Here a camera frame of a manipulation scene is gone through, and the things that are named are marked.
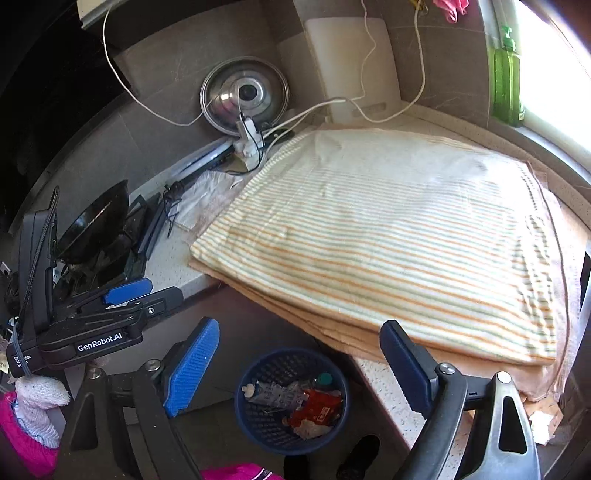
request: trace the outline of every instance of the pink knitted fabric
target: pink knitted fabric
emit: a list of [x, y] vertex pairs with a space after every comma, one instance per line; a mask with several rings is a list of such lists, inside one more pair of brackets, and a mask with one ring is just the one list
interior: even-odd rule
[[457, 11], [466, 15], [468, 6], [468, 0], [433, 0], [433, 3], [445, 12], [445, 18], [449, 23], [457, 22]]
[[283, 480], [279, 475], [275, 475], [254, 463], [245, 463], [218, 470], [205, 470], [201, 472], [201, 475], [203, 480]]
[[56, 469], [59, 449], [44, 447], [23, 432], [12, 411], [16, 399], [15, 392], [0, 398], [0, 426], [27, 469], [37, 478], [44, 477]]

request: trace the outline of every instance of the black pan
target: black pan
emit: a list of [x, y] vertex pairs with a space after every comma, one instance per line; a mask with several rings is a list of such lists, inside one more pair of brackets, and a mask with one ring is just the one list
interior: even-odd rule
[[66, 264], [88, 262], [121, 231], [128, 208], [127, 180], [124, 180], [92, 202], [69, 226], [57, 243], [56, 257]]

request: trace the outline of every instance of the black shoe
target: black shoe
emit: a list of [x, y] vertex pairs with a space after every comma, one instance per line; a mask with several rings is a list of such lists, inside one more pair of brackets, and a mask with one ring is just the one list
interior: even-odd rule
[[286, 456], [283, 460], [285, 480], [310, 480], [310, 464], [306, 455]]
[[369, 468], [379, 452], [379, 438], [366, 435], [336, 471], [337, 480], [363, 480], [365, 471]]

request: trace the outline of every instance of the white cable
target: white cable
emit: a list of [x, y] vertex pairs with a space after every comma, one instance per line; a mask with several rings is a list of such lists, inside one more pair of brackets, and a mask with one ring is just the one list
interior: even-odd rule
[[368, 28], [368, 9], [365, 6], [365, 1], [364, 0], [361, 0], [361, 6], [363, 7], [363, 24], [365, 25], [365, 31], [368, 33], [368, 37], [371, 39], [371, 41], [374, 44], [374, 46], [368, 52], [368, 54], [363, 59], [363, 62], [361, 63], [360, 80], [361, 80], [361, 91], [363, 92], [363, 95], [358, 96], [358, 97], [355, 97], [355, 98], [352, 98], [351, 100], [362, 100], [362, 99], [365, 98], [365, 85], [363, 84], [363, 70], [365, 69], [365, 63], [368, 61], [368, 58], [370, 58], [371, 54], [375, 51], [376, 48], [378, 48], [378, 44], [375, 42], [375, 39], [373, 38], [372, 34], [369, 32], [369, 28]]
[[[417, 35], [417, 42], [418, 42], [418, 58], [419, 58], [419, 59], [420, 59], [420, 61], [421, 61], [421, 73], [423, 74], [423, 82], [422, 82], [422, 84], [421, 84], [421, 88], [420, 88], [420, 90], [418, 91], [418, 94], [417, 94], [417, 96], [414, 98], [414, 100], [413, 100], [412, 102], [410, 102], [410, 103], [409, 103], [409, 104], [408, 104], [406, 107], [404, 107], [404, 108], [403, 108], [402, 110], [400, 110], [399, 112], [396, 112], [395, 114], [393, 114], [393, 115], [390, 115], [389, 117], [387, 117], [387, 118], [384, 118], [384, 119], [382, 119], [382, 120], [374, 120], [374, 119], [372, 119], [372, 118], [369, 118], [369, 117], [367, 117], [367, 115], [365, 115], [365, 113], [363, 112], [363, 110], [361, 110], [361, 107], [360, 107], [360, 106], [357, 104], [357, 102], [355, 101], [355, 100], [358, 100], [358, 99], [356, 99], [356, 98], [353, 98], [353, 99], [347, 99], [347, 101], [349, 101], [349, 102], [351, 102], [353, 105], [355, 105], [355, 107], [357, 108], [357, 110], [359, 110], [359, 113], [361, 114], [361, 116], [362, 116], [363, 118], [365, 118], [365, 119], [366, 119], [368, 122], [371, 122], [371, 123], [373, 123], [373, 124], [381, 124], [381, 123], [384, 123], [384, 122], [387, 122], [387, 121], [391, 120], [392, 118], [395, 118], [395, 117], [397, 117], [397, 116], [398, 116], [398, 115], [400, 115], [401, 113], [404, 113], [404, 112], [406, 112], [406, 110], [408, 110], [409, 108], [411, 108], [411, 107], [412, 107], [412, 106], [413, 106], [415, 103], [417, 103], [418, 99], [419, 99], [419, 98], [421, 97], [421, 95], [423, 94], [423, 90], [425, 89], [425, 82], [426, 82], [426, 76], [425, 76], [425, 62], [424, 62], [424, 59], [423, 59], [423, 46], [421, 45], [421, 35], [420, 35], [420, 34], [419, 34], [419, 32], [418, 32], [418, 24], [417, 24], [417, 21], [418, 21], [418, 11], [419, 11], [419, 9], [420, 9], [421, 2], [422, 2], [422, 0], [418, 0], [418, 1], [417, 1], [417, 6], [416, 6], [416, 8], [415, 8], [415, 10], [414, 10], [414, 32], [415, 32], [415, 33], [416, 33], [416, 35]], [[365, 4], [363, 3], [363, 0], [361, 0], [361, 4], [363, 5], [363, 8], [365, 9], [365, 12], [366, 12], [366, 14], [367, 14], [367, 9], [365, 8]], [[364, 87], [364, 85], [363, 85], [363, 68], [362, 68], [361, 72], [362, 72], [362, 75], [361, 75], [361, 88], [362, 88], [362, 90], [363, 90], [363, 95], [365, 95], [365, 87]]]
[[[103, 21], [103, 46], [105, 48], [105, 57], [107, 59], [107, 63], [109, 64], [109, 67], [111, 67], [111, 70], [113, 70], [113, 73], [115, 74], [115, 77], [117, 78], [117, 80], [119, 80], [119, 83], [121, 84], [121, 86], [125, 89], [125, 91], [127, 93], [129, 93], [129, 96], [131, 98], [133, 98], [133, 100], [135, 100], [139, 105], [141, 105], [142, 107], [144, 107], [148, 112], [150, 112], [152, 115], [157, 116], [158, 118], [168, 122], [169, 124], [173, 124], [176, 125], [177, 127], [190, 127], [191, 125], [193, 125], [197, 120], [199, 120], [202, 115], [204, 114], [204, 111], [201, 111], [201, 113], [197, 116], [197, 118], [193, 121], [191, 121], [191, 123], [188, 124], [180, 124], [178, 122], [174, 122], [172, 120], [169, 120], [168, 118], [160, 115], [159, 113], [154, 112], [150, 107], [144, 105], [142, 102], [140, 102], [133, 93], [131, 93], [131, 90], [129, 90], [127, 88], [127, 86], [121, 81], [121, 79], [119, 78], [119, 74], [117, 74], [117, 71], [115, 70], [115, 68], [113, 67], [113, 64], [111, 63], [111, 60], [109, 58], [109, 53], [107, 52], [107, 42], [105, 40], [105, 26], [107, 25], [107, 17], [109, 16], [109, 13], [111, 11], [111, 8], [109, 7], [109, 9], [107, 10], [107, 13], [105, 15], [105, 20]], [[215, 97], [213, 97], [209, 103], [205, 106], [205, 108], [207, 109], [207, 107], [209, 107], [209, 105], [211, 105], [211, 103], [217, 98], [217, 95]]]
[[274, 126], [273, 128], [271, 128], [270, 130], [267, 130], [265, 132], [265, 134], [262, 136], [263, 138], [267, 138], [269, 135], [271, 135], [275, 130], [279, 130], [280, 128], [286, 126], [287, 124], [290, 124], [293, 122], [293, 120], [297, 120], [299, 117], [301, 116], [306, 116], [308, 115], [308, 113], [310, 113], [312, 110], [316, 110], [317, 108], [320, 108], [322, 106], [326, 106], [326, 105], [330, 105], [331, 103], [345, 103], [348, 100], [346, 98], [331, 98], [330, 100], [327, 100], [325, 102], [320, 102], [317, 103], [314, 106], [311, 106], [310, 108], [304, 110], [301, 113], [298, 113], [297, 115], [294, 115], [293, 117], [291, 117], [289, 120], [286, 120], [285, 122]]
[[371, 35], [371, 33], [369, 32], [369, 29], [367, 28], [367, 8], [366, 8], [366, 6], [365, 6], [365, 3], [364, 3], [364, 1], [363, 1], [363, 0], [361, 0], [361, 5], [363, 6], [363, 10], [365, 11], [365, 14], [364, 14], [364, 20], [365, 20], [365, 27], [366, 27], [367, 33], [368, 33], [368, 35], [369, 35], [369, 38], [371, 38], [371, 39], [372, 39], [372, 41], [373, 41], [373, 43], [374, 43], [374, 46], [373, 46], [373, 47], [372, 47], [372, 49], [369, 51], [369, 53], [368, 53], [368, 54], [365, 56], [365, 58], [364, 58], [364, 60], [363, 60], [363, 63], [362, 63], [362, 65], [361, 65], [361, 89], [362, 89], [362, 91], [363, 91], [363, 96], [361, 96], [361, 97], [355, 97], [355, 98], [344, 98], [344, 97], [337, 97], [337, 98], [332, 98], [332, 99], [330, 99], [330, 100], [327, 100], [327, 101], [325, 101], [325, 102], [320, 102], [320, 103], [317, 103], [316, 105], [314, 105], [314, 106], [311, 106], [310, 108], [308, 108], [308, 109], [304, 110], [303, 112], [301, 112], [301, 113], [298, 113], [297, 115], [293, 116], [293, 117], [292, 117], [292, 118], [290, 118], [289, 120], [286, 120], [285, 122], [283, 122], [283, 123], [281, 123], [281, 124], [279, 124], [279, 125], [276, 125], [275, 127], [273, 127], [273, 128], [271, 128], [270, 130], [266, 131], [266, 132], [265, 132], [265, 134], [263, 135], [263, 138], [267, 138], [267, 137], [268, 137], [269, 135], [271, 135], [271, 134], [272, 134], [272, 133], [273, 133], [275, 130], [278, 130], [278, 129], [280, 129], [280, 128], [282, 128], [282, 127], [284, 127], [284, 126], [286, 126], [286, 125], [290, 124], [290, 123], [291, 123], [291, 122], [293, 122], [294, 120], [296, 120], [296, 119], [298, 119], [298, 118], [300, 118], [300, 117], [306, 116], [306, 115], [307, 115], [308, 113], [310, 113], [312, 110], [315, 110], [315, 109], [317, 109], [317, 108], [320, 108], [320, 107], [323, 107], [323, 106], [326, 106], [326, 105], [330, 105], [331, 103], [343, 103], [343, 102], [350, 102], [350, 103], [352, 103], [352, 104], [355, 106], [355, 108], [356, 108], [357, 110], [359, 110], [359, 113], [361, 114], [361, 116], [362, 116], [363, 118], [365, 118], [365, 119], [366, 119], [368, 122], [371, 122], [371, 123], [373, 123], [373, 124], [381, 124], [381, 123], [387, 122], [387, 121], [391, 120], [392, 118], [395, 118], [395, 117], [397, 117], [398, 115], [401, 115], [402, 113], [406, 112], [406, 111], [407, 111], [409, 108], [411, 108], [411, 107], [412, 107], [412, 106], [413, 106], [415, 103], [417, 103], [417, 101], [418, 101], [418, 99], [419, 99], [419, 98], [421, 98], [421, 95], [423, 94], [423, 90], [425, 89], [425, 83], [426, 83], [426, 81], [427, 81], [427, 78], [426, 78], [426, 75], [425, 75], [425, 62], [424, 62], [424, 59], [423, 59], [423, 46], [422, 46], [422, 44], [421, 44], [421, 35], [420, 35], [419, 31], [418, 31], [418, 11], [419, 11], [419, 9], [420, 9], [420, 6], [421, 6], [421, 0], [419, 0], [419, 1], [417, 2], [417, 6], [416, 6], [416, 8], [415, 8], [415, 11], [414, 11], [414, 32], [415, 32], [415, 33], [416, 33], [416, 35], [417, 35], [417, 42], [418, 42], [418, 55], [419, 55], [419, 60], [420, 60], [420, 62], [421, 62], [421, 74], [423, 75], [423, 82], [422, 82], [422, 84], [421, 84], [421, 88], [419, 89], [419, 91], [418, 91], [418, 93], [417, 93], [417, 96], [416, 96], [416, 97], [413, 99], [413, 101], [412, 101], [412, 102], [410, 102], [410, 103], [409, 103], [409, 104], [408, 104], [406, 107], [402, 108], [400, 111], [398, 111], [398, 112], [394, 113], [393, 115], [390, 115], [389, 117], [387, 117], [387, 118], [384, 118], [384, 119], [382, 119], [382, 120], [374, 120], [374, 119], [372, 119], [372, 118], [369, 118], [369, 117], [367, 117], [367, 115], [365, 115], [364, 111], [361, 109], [361, 107], [360, 107], [360, 106], [357, 104], [357, 102], [355, 101], [355, 100], [360, 100], [360, 99], [362, 99], [363, 97], [365, 97], [365, 85], [363, 84], [363, 67], [365, 66], [365, 62], [367, 61], [367, 59], [369, 58], [369, 56], [370, 56], [370, 55], [371, 55], [371, 54], [372, 54], [372, 53], [375, 51], [375, 49], [376, 49], [376, 47], [375, 47], [375, 40], [374, 40], [373, 36]]
[[273, 145], [275, 145], [275, 143], [276, 143], [276, 142], [277, 142], [277, 141], [278, 141], [278, 140], [279, 140], [281, 137], [283, 137], [283, 135], [285, 135], [287, 132], [290, 132], [290, 131], [292, 131], [292, 130], [293, 130], [295, 127], [297, 127], [297, 126], [298, 126], [300, 123], [302, 123], [302, 122], [304, 121], [304, 118], [306, 118], [306, 116], [308, 115], [308, 113], [307, 113], [307, 114], [305, 114], [304, 116], [302, 116], [302, 118], [300, 118], [300, 119], [299, 119], [299, 120], [298, 120], [298, 121], [295, 123], [295, 125], [293, 125], [292, 127], [289, 127], [287, 130], [285, 130], [283, 133], [281, 133], [281, 135], [277, 135], [277, 137], [273, 139], [273, 141], [271, 142], [271, 144], [270, 144], [270, 145], [269, 145], [269, 147], [267, 148], [267, 152], [270, 152], [270, 151], [271, 151], [271, 149], [273, 148]]

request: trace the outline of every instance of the blue plastic basket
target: blue plastic basket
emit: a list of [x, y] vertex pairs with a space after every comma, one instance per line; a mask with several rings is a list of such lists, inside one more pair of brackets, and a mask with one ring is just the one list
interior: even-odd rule
[[[243, 385], [256, 380], [287, 386], [296, 380], [316, 378], [322, 372], [330, 373], [335, 390], [341, 391], [343, 410], [330, 433], [315, 439], [302, 440], [281, 423], [285, 411], [265, 413], [269, 412], [269, 407], [247, 402], [241, 391]], [[304, 455], [326, 445], [339, 434], [349, 415], [349, 398], [347, 380], [333, 362], [312, 350], [290, 348], [269, 353], [251, 365], [238, 385], [234, 407], [242, 430], [264, 449], [279, 455]]]

